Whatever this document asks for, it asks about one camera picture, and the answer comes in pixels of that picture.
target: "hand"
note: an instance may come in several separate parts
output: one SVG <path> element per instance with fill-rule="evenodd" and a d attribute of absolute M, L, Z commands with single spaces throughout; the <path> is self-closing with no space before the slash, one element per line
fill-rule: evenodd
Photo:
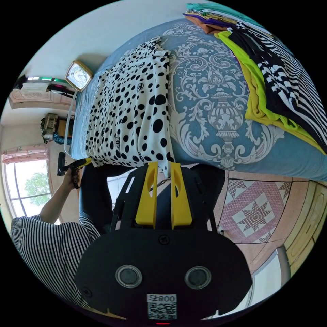
<path fill-rule="evenodd" d="M 73 176 L 73 181 L 75 183 L 79 183 L 78 173 L 75 176 Z M 65 190 L 70 192 L 73 189 L 75 189 L 73 181 L 72 181 L 72 170 L 70 168 L 68 168 L 61 185 L 64 187 Z"/>

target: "screw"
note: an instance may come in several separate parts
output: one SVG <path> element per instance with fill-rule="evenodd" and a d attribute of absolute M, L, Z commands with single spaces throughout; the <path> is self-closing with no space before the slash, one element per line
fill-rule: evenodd
<path fill-rule="evenodd" d="M 162 244 L 162 245 L 166 245 L 168 244 L 170 241 L 169 237 L 167 235 L 161 235 L 159 237 L 159 243 Z"/>
<path fill-rule="evenodd" d="M 84 287 L 82 291 L 86 297 L 92 297 L 92 292 L 88 288 Z"/>

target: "gold clock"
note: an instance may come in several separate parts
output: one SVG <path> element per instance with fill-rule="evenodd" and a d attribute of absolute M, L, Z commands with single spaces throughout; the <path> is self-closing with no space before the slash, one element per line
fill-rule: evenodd
<path fill-rule="evenodd" d="M 77 91 L 83 91 L 92 80 L 93 73 L 81 61 L 74 60 L 66 73 L 66 81 Z"/>

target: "tree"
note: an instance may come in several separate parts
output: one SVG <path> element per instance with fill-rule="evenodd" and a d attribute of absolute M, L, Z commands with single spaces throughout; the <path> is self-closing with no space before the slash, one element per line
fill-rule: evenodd
<path fill-rule="evenodd" d="M 27 195 L 33 196 L 37 194 L 43 194 L 49 192 L 49 185 L 48 185 L 48 176 L 45 173 L 37 172 L 35 173 L 32 178 L 28 179 L 25 182 L 25 191 Z M 42 206 L 45 205 L 48 200 L 50 199 L 50 195 L 42 195 L 35 198 L 30 198 L 30 202 L 37 205 Z"/>

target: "clock face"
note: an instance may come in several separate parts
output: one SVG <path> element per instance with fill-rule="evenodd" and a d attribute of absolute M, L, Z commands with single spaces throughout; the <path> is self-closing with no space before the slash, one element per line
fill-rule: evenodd
<path fill-rule="evenodd" d="M 67 79 L 79 89 L 83 89 L 90 81 L 89 74 L 79 65 L 75 64 L 70 69 Z"/>

